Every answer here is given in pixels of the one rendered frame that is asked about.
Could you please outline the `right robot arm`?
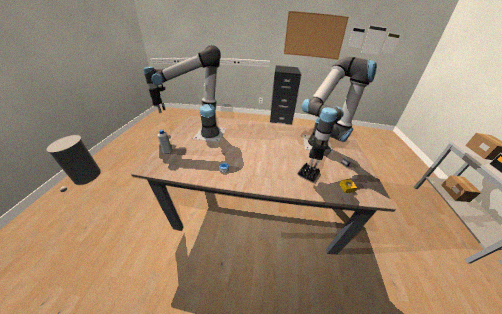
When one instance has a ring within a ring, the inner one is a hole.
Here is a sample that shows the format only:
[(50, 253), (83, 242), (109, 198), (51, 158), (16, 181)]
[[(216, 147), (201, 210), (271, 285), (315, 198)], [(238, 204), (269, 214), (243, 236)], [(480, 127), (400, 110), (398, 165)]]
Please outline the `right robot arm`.
[(205, 138), (214, 138), (219, 135), (219, 129), (215, 120), (215, 88), (217, 68), (220, 64), (221, 53), (218, 47), (213, 46), (206, 48), (204, 51), (198, 53), (195, 57), (182, 61), (164, 70), (162, 69), (162, 71), (161, 69), (155, 70), (154, 67), (144, 68), (144, 75), (147, 84), (154, 83), (155, 85), (161, 85), (166, 81), (188, 73), (192, 70), (200, 67), (206, 67), (204, 98), (202, 99), (203, 106), (200, 107), (202, 122), (201, 135)]

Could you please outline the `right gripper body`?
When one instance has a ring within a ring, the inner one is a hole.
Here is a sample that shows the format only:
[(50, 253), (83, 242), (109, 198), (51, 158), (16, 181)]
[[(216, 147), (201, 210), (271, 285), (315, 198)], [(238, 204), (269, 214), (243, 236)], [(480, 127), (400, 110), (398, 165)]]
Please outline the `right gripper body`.
[[(162, 103), (162, 99), (160, 98), (160, 91), (166, 90), (165, 87), (162, 86), (158, 87), (158, 85), (153, 84), (147, 84), (150, 92), (150, 96), (152, 98), (152, 103), (153, 105), (157, 106)], [(156, 92), (157, 91), (157, 92)]]

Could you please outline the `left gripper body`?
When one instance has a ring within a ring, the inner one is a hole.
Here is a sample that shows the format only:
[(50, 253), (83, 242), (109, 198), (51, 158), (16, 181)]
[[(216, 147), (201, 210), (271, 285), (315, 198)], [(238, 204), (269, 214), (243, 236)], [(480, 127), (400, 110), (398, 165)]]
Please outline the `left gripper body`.
[[(330, 135), (331, 135), (331, 133), (330, 134), (323, 134), (323, 133), (320, 133), (319, 131), (316, 130), (315, 137), (314, 137), (313, 144), (312, 144), (312, 149), (310, 150), (310, 153), (309, 153), (310, 158), (317, 159), (317, 160), (323, 159), (324, 151), (328, 147), (328, 141), (329, 141)], [(315, 143), (315, 139), (316, 139), (316, 143)]]

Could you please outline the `white bottle with blue cap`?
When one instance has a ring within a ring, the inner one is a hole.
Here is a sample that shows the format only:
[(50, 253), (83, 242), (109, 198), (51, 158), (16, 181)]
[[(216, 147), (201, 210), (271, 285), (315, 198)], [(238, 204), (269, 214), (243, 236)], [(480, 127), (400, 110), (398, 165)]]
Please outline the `white bottle with blue cap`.
[(168, 134), (164, 132), (164, 130), (159, 131), (158, 134), (159, 142), (164, 154), (168, 154), (172, 152), (172, 148), (169, 142)]

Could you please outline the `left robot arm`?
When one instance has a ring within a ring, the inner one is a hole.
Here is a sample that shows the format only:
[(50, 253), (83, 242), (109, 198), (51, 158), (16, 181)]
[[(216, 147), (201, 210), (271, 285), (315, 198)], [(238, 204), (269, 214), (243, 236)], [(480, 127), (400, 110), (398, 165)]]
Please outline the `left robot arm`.
[[(341, 142), (345, 142), (348, 139), (349, 134), (351, 134), (353, 130), (351, 121), (364, 88), (368, 86), (369, 83), (373, 82), (376, 68), (377, 63), (375, 61), (355, 57), (343, 58), (333, 65), (329, 75), (312, 99), (306, 99), (302, 104), (302, 110), (304, 112), (317, 116), (314, 131), (308, 140), (311, 146), (313, 144), (316, 129), (324, 134), (331, 133), (330, 137)], [(325, 105), (325, 101), (340, 79), (344, 76), (351, 77), (351, 85), (343, 108)]]

